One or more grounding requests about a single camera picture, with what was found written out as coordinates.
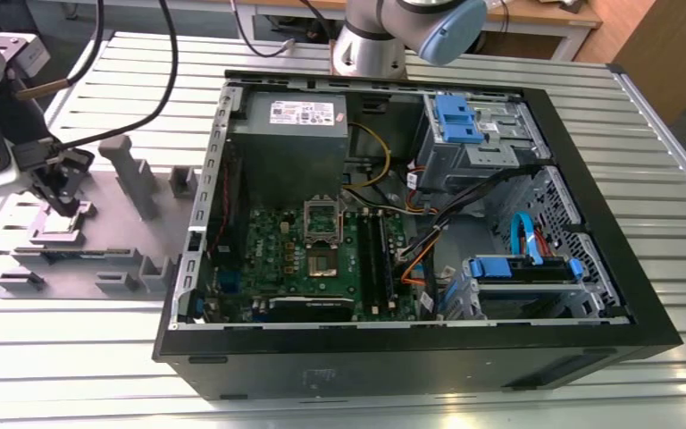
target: wooden desk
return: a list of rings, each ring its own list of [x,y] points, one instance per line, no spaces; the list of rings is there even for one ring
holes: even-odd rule
[[[603,21],[592,8],[585,5],[579,14],[568,13],[556,4],[541,4],[537,0],[509,0],[511,25],[508,32],[517,35],[539,35],[559,38],[552,55],[553,60],[571,61],[580,51],[581,44],[592,29],[600,28]],[[73,0],[75,3],[93,4],[95,0]],[[347,0],[311,0],[325,18],[343,20]],[[108,0],[109,4],[124,6],[159,7],[153,0]],[[172,9],[228,12],[229,0],[169,0]],[[260,15],[313,17],[299,0],[239,0],[240,16],[248,39],[255,40],[253,20]],[[499,33],[504,21],[504,8],[489,11],[484,30]]]

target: black cable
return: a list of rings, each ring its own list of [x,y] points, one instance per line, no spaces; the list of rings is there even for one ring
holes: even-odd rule
[[[92,52],[84,61],[81,69],[73,76],[68,77],[71,86],[85,76],[95,65],[96,56],[100,54],[100,46],[103,41],[103,33],[105,32],[105,0],[96,0],[96,24],[95,24],[95,44],[92,45]]]
[[[401,251],[401,254],[408,255],[417,248],[425,246],[425,244],[441,232],[441,229],[449,224],[451,216],[460,212],[463,207],[488,196],[488,194],[495,190],[500,183],[512,179],[513,177],[536,174],[543,168],[545,168],[545,165],[547,162],[543,162],[541,164],[528,164],[519,168],[501,170],[500,172],[492,174],[487,180],[484,180],[476,186],[463,190],[457,195],[455,195],[441,210],[439,210],[439,213],[433,217],[431,230],[425,232],[420,239]]]
[[[165,108],[165,105],[168,104],[168,100],[172,96],[172,92],[175,91],[175,85],[176,85],[176,76],[179,74],[179,42],[176,40],[176,28],[175,28],[175,19],[172,18],[172,12],[168,10],[168,3],[165,0],[159,0],[159,3],[161,5],[161,11],[163,11],[163,17],[165,18],[165,25],[168,27],[168,36],[172,43],[172,70],[168,75],[168,83],[165,84],[165,91],[163,92],[161,101],[152,111],[151,114],[147,115],[143,119],[136,121],[135,123],[131,123],[129,125],[120,127],[115,130],[101,132],[96,134],[95,136],[84,137],[83,139],[77,139],[72,142],[64,143],[61,145],[61,149],[69,149],[72,147],[83,146],[88,143],[92,143],[99,140],[109,139],[111,137],[116,137],[120,134],[136,130],[139,127],[147,125],[152,122],[155,118],[161,114],[163,109]]]
[[[347,192],[351,192],[355,197],[357,197],[359,199],[361,199],[365,203],[368,203],[371,206],[389,206],[389,207],[393,207],[393,208],[399,208],[396,206],[393,206],[391,203],[387,203],[387,204],[379,204],[376,203],[375,201],[372,201],[371,199],[367,199],[365,197],[363,197],[363,194],[360,194],[359,192],[356,192],[353,189],[347,189],[345,190]]]
[[[237,1],[231,0],[231,5],[232,5],[232,13],[235,15],[235,21],[237,22],[237,32],[240,33],[243,42],[245,42],[245,45],[251,48],[253,53],[263,58],[275,58],[277,55],[283,54],[288,49],[287,45],[283,45],[272,54],[265,54],[264,52],[259,51],[259,49],[256,49],[256,47],[251,43],[251,40],[248,40],[248,36],[245,36],[245,29],[243,28],[243,23],[240,22],[240,12],[237,11]]]
[[[313,4],[309,3],[309,0],[299,0],[299,1],[309,8],[311,12],[317,17],[321,27],[324,28],[324,32],[328,33],[328,39],[332,40],[335,38],[335,32],[332,30],[331,22],[324,18],[324,16],[320,13],[320,10],[313,6]]]
[[[368,171],[367,172],[367,179],[369,181],[372,181],[372,172]],[[387,206],[391,206],[391,200],[388,199],[388,195],[387,193],[383,191],[383,189],[377,186],[377,183],[373,183],[372,185],[369,185],[369,187],[373,189],[373,191],[380,195],[380,197],[383,198],[383,200],[385,201],[384,204]]]
[[[505,16],[501,20],[501,34],[508,34],[508,29],[511,28],[511,8],[505,0],[501,0],[501,7],[505,11]]]

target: aluminum table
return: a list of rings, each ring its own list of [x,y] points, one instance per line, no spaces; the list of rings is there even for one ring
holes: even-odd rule
[[[52,104],[48,119],[61,138],[133,122],[155,108],[168,47],[167,36],[152,34],[117,33],[104,42],[93,70]],[[329,69],[327,46],[300,45],[292,55],[263,59],[237,40],[181,37],[180,49],[172,102],[131,133],[133,155],[160,172],[201,165],[224,70]],[[635,85],[597,64],[483,56],[433,67],[412,55],[408,71],[417,80],[549,92],[685,344],[555,391],[207,402],[169,366],[152,362],[161,302],[0,299],[0,423],[145,429],[686,427],[686,154]],[[99,157],[95,169],[109,168]],[[23,243],[21,228],[33,215],[33,207],[17,203],[32,201],[0,200],[0,273],[12,265],[1,250]]]

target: gray plastic block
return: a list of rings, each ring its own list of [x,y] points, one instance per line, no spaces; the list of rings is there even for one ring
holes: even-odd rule
[[[51,265],[52,261],[49,258],[36,250],[43,250],[44,246],[27,246],[23,248],[16,248],[9,253],[9,256],[15,258],[15,260],[27,268],[29,266],[43,266]]]
[[[197,193],[197,175],[195,167],[177,165],[172,167],[168,184],[176,198],[195,198]]]
[[[137,248],[109,248],[105,253],[105,260],[113,266],[141,265],[141,253]]]
[[[44,289],[44,286],[47,286],[47,283],[36,273],[25,270],[16,270],[1,274],[0,286],[5,288],[7,291],[19,293],[41,290]]]
[[[148,287],[149,292],[167,291],[175,282],[176,263],[165,258],[163,269],[157,269],[152,259],[144,257],[140,268],[140,280]]]
[[[131,156],[131,139],[127,135],[116,136],[103,140],[100,143],[100,155],[104,156],[119,174],[119,183],[137,213],[143,220],[148,221],[159,216],[159,208],[152,200],[152,187],[155,186],[155,176],[151,166],[145,161],[137,162]]]
[[[117,271],[97,273],[95,284],[105,293],[133,292],[140,288],[129,273]]]

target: blue plastic latch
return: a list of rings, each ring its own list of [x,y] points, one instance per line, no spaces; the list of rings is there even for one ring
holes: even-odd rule
[[[444,128],[444,141],[448,143],[476,143],[485,141],[476,128],[476,113],[460,96],[436,96],[436,116]]]
[[[573,275],[576,276],[577,280],[584,277],[584,265],[581,264],[581,261],[572,257],[568,261],[568,264],[571,265],[571,271],[573,272]]]
[[[481,261],[477,259],[471,261],[471,273],[473,274],[473,277],[484,276],[484,266],[481,265]]]
[[[511,263],[505,257],[480,257],[487,277],[512,277]]]
[[[507,257],[480,257],[471,261],[473,277],[512,277]]]
[[[447,309],[447,304],[449,304],[449,300],[452,299],[455,292],[457,292],[457,280],[456,279],[452,281],[452,284],[449,285],[449,288],[447,289],[444,299],[441,299],[441,306],[439,306],[439,308],[443,311]]]

